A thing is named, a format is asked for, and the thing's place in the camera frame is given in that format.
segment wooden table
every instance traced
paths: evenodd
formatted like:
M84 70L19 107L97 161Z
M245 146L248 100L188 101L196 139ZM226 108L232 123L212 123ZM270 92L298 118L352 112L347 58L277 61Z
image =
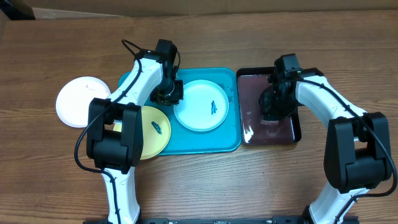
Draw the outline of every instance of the wooden table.
M81 223L106 218L100 175L73 160L80 129L55 113L73 78L95 76L112 91L131 70L128 39L154 49L172 40L182 68L273 65L296 53L347 99L389 119L398 161L398 11L11 21L0 43L0 222ZM296 146L167 156L137 167L143 217L256 218L301 214L323 188L326 129L300 108ZM81 147L84 164L93 164ZM391 181L374 192L385 191ZM397 194L361 199L350 213L363 223L398 222Z

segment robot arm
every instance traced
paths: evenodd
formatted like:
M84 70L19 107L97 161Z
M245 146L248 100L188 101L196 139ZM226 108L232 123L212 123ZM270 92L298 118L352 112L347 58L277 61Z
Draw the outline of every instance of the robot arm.
M163 79L163 66L161 63L148 58L142 58L140 62L142 65L142 73L136 83L126 93L126 96L119 101L121 104L126 105L128 103L134 103L137 106L144 106L150 93L152 93ZM133 79L138 75L138 70L139 64L138 61L135 61L130 75L115 92L109 95L108 98L111 99L111 101L120 96L122 91L130 85Z
M304 80L310 80L319 84L324 84L325 87L333 90L359 116L362 116L364 113L366 113L365 110L358 108L341 96L333 87L331 87L326 77L314 75L305 77ZM331 119L336 119L339 117L353 117L353 115L346 111L334 96L319 86L305 82L297 82L295 93L297 101L310 108L326 128L328 128L329 120Z
M315 75L304 79L324 84L327 88L333 90L359 116L366 113L365 110L358 108L341 96L333 87L331 87L325 77ZM295 93L297 101L310 108L326 128L328 128L329 120L353 117L353 115L346 111L334 96L319 86L305 82L297 82ZM320 196L316 201L311 203L309 207L309 215L314 224L333 223L340 210L343 209L352 196L365 194L368 191L369 189L362 187L342 194L338 189L332 187L328 181L326 182ZM343 219L340 218L337 223L341 223L342 221Z
M364 194L381 181L388 180L391 167L383 150L363 125L326 88L373 129L390 154L387 119L380 112L367 113L350 103L331 87L318 69L300 68L295 54L283 55L275 61L275 72L269 81L273 85L259 100L264 119L284 118L304 105L328 130L323 163L328 182L316 201L306 208L304 216L314 224L334 223L352 196ZM354 141L368 142L368 146L355 149ZM348 209L337 223L343 221Z
M178 67L173 67L177 48L168 40L159 40L154 51L140 50L134 67L123 84L108 99L95 98L89 108L89 123L118 98L136 79L136 82L116 106L93 124L87 133L87 155L95 166L104 169L115 179L115 188L103 174L108 193L109 216L106 223L118 223L114 190L121 223L134 224L139 219L140 208L136 199L134 170L141 158L143 137L141 107L148 98L161 105L178 104L183 98L183 83L176 80ZM121 133L104 129L104 124L121 123Z

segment black cable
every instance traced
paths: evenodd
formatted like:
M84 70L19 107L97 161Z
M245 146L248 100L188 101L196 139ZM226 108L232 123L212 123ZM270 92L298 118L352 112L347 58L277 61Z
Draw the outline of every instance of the black cable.
M297 80L298 82L304 82L304 83L309 83L315 86L319 86L320 88L326 90L327 92L329 92L334 98L336 98L337 101L339 101L339 103L345 108L346 111L348 111L351 115L353 115L356 119L359 120L359 122L361 122L361 124L366 128L366 130L368 131L368 133L372 136L372 138L377 142L377 144L382 148L384 154L386 155L387 161L389 163L389 165L391 166L392 169L392 186L391 188L383 193L375 193L375 194L359 194L359 195L354 195L352 196L348 202L344 205L344 207L340 210L340 212L337 214L337 216L335 217L335 221L334 224L337 224L337 222L340 220L341 216L347 211L348 207L353 203L356 202L356 200L358 198L361 197L385 197L390 195L391 193L393 193L393 191L395 191L395 189L397 188L397 169L396 166L394 164L394 161L392 160L390 154L387 152L387 149L384 147L384 145L382 144L382 142L380 141L380 139L376 136L376 134L374 133L374 131L369 127L368 124L366 124L365 120L363 118L361 118L358 114L356 114L350 107L349 105L347 105L333 90L327 88L324 84L319 84L317 82L313 82L310 80L304 80L304 79L299 79Z
M125 42L127 42L128 44L131 44L133 46L135 46L136 48L138 48L139 50L141 50L140 47L138 47L137 45L131 43L128 40L122 40L122 44L128 49L128 51L130 51L134 58L136 58L136 53L134 53L126 44ZM126 96L127 92L131 89L131 87L135 84L135 82L137 81L137 79L139 78L139 75L142 72L142 65L140 60L137 60L139 68L138 68L138 72L136 77L134 77L133 81L130 83L130 85L120 94L120 96L118 96L114 101L112 101L103 111L101 111L99 113L99 115L97 115L88 125L87 127L83 130L83 132L80 134L77 142L76 142L76 146L75 146L75 162L76 164L83 170L88 171L88 172L94 172L94 173L98 173L98 174L105 174L109 177L111 183L112 183L112 188L113 188L113 200L114 200L114 207L116 210L116 215L118 217L118 223L121 224L121 218L120 218L120 214L119 214L119 207L118 207L118 198L116 196L116 184L115 184L115 179L113 178L112 174L110 174L109 172L106 172L105 170L99 170L99 169L92 169L89 167L85 167L79 160L78 157L78 151L79 151L79 146L80 143L82 142L84 136L86 135L88 129L93 125L93 123L100 118L101 116L103 116L105 114L105 112L107 112L111 107L113 107L119 100L121 100L124 96Z
M180 52L178 50L177 50L177 54L178 54L178 65L177 65L177 71L178 71L180 69L180 63L181 63L181 56L180 56Z

